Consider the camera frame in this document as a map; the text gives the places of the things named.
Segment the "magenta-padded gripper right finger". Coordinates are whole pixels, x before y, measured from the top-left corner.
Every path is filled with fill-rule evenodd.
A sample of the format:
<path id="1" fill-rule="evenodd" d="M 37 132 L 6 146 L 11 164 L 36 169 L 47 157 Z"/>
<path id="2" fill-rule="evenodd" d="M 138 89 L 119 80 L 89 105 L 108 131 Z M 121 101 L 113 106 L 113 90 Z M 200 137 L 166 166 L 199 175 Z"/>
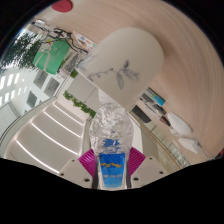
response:
<path id="1" fill-rule="evenodd" d="M 165 169 L 153 157 L 131 148 L 127 164 L 127 187 L 140 188 L 165 176 Z"/>

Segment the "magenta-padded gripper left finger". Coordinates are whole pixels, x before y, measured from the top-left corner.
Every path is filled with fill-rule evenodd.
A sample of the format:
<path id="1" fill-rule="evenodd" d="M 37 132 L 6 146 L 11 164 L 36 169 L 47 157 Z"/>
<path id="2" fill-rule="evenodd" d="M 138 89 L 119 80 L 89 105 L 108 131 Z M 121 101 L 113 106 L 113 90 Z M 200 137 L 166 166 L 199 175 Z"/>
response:
<path id="1" fill-rule="evenodd" d="M 98 171 L 94 151 L 85 152 L 78 159 L 70 159 L 59 171 L 59 176 L 84 188 L 98 187 Z"/>

